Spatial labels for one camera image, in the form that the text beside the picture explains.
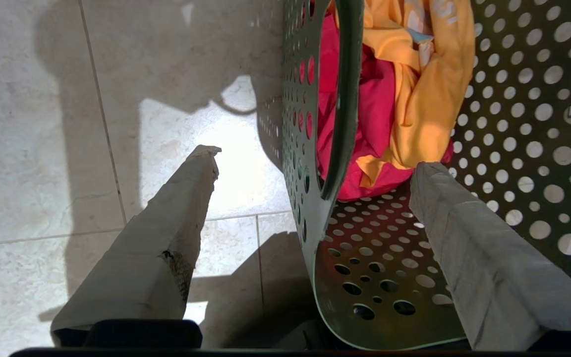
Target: floor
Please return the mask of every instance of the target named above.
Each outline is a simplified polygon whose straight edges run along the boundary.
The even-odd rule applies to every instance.
[[[271,132],[281,7],[0,0],[0,356],[52,344],[59,308],[198,144],[223,150],[186,313],[204,346],[309,301]]]

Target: basket handle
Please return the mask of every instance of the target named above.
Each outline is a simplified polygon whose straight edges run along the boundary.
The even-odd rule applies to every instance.
[[[335,4],[341,37],[338,95],[327,179],[321,190],[321,198],[324,200],[335,197],[340,190],[354,150],[358,127],[358,80],[363,39],[362,0],[336,0]]]

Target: clothing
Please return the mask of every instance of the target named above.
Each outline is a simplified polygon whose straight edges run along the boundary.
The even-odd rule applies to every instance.
[[[473,24],[469,0],[365,0],[363,43],[394,63],[396,90],[387,149],[356,160],[363,187],[377,185],[385,163],[442,160],[472,77]]]
[[[326,16],[322,28],[319,75],[319,116],[317,167],[320,176],[327,177],[336,114],[336,84],[338,80],[339,30],[333,16]],[[394,64],[376,59],[368,47],[363,47],[362,72],[358,88],[358,127],[354,152],[338,199],[353,200],[389,192],[411,177],[413,170],[381,165],[376,185],[361,187],[363,171],[356,163],[361,156],[382,156],[389,147],[389,137],[395,116]]]

